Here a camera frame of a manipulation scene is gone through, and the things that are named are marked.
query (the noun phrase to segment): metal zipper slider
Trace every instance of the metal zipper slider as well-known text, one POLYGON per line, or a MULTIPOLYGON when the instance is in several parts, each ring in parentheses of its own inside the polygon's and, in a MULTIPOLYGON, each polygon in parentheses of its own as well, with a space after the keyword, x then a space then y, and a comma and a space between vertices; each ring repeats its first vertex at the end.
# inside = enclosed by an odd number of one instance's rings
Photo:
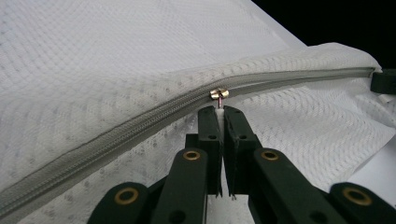
POLYGON ((217 88, 210 92, 210 98, 219 102, 219 109, 222 108, 222 99, 227 98, 230 95, 228 90, 223 88, 217 88))

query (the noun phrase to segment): zipper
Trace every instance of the zipper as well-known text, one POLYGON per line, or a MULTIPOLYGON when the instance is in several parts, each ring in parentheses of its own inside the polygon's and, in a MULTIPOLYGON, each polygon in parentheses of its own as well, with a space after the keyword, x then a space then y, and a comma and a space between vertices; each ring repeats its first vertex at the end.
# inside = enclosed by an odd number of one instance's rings
POLYGON ((211 102, 210 92, 219 87, 231 97, 303 82, 347 77, 369 77, 374 68, 348 68, 298 72, 275 72, 226 77, 207 84, 127 120, 100 134, 0 193, 0 220, 16 222, 80 180, 116 159, 168 124, 211 102))

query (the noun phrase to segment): white fabric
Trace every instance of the white fabric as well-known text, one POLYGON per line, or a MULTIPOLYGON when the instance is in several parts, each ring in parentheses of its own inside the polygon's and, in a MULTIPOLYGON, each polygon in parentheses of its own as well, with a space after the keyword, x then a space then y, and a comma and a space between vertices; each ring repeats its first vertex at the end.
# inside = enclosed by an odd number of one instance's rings
MULTIPOLYGON (((0 191, 127 119, 224 77, 380 69, 370 55, 337 44, 290 49, 236 0, 6 1, 0 9, 0 191)), ((227 104, 247 114, 265 146, 285 151, 326 189, 394 135, 394 109, 378 104, 367 85, 309 84, 227 104)), ((191 114, 173 123, 21 223, 85 223, 114 185, 154 183, 195 121, 191 114)), ((217 203, 209 201, 209 223, 249 223, 240 201, 217 203)))

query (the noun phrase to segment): black background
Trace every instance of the black background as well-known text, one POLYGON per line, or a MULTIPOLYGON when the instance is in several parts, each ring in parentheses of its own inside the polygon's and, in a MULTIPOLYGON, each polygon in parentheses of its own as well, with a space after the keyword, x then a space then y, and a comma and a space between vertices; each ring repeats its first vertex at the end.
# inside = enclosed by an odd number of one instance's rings
POLYGON ((391 1, 258 1, 257 6, 307 46, 337 42, 396 68, 396 7, 391 1))

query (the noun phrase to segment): mattress cover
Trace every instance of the mattress cover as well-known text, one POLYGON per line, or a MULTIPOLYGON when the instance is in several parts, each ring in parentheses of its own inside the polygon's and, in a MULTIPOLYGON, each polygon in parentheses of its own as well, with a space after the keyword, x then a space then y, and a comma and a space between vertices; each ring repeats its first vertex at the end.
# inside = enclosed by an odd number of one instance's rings
MULTIPOLYGON (((106 160, 75 169, 57 188, 10 205, 21 189, 33 195, 47 178, 95 153, 124 124, 134 127, 150 111, 227 78, 269 82, 366 71, 226 101, 244 111, 265 147, 282 150, 321 189, 346 180, 395 134, 394 102, 369 92, 368 76, 380 72, 375 59, 335 43, 305 47, 248 1, 5 1, 1 12, 5 223, 85 223, 114 185, 159 180, 185 134, 196 132, 196 107, 106 160)), ((247 208, 243 199, 209 197, 208 223, 252 222, 247 208)))

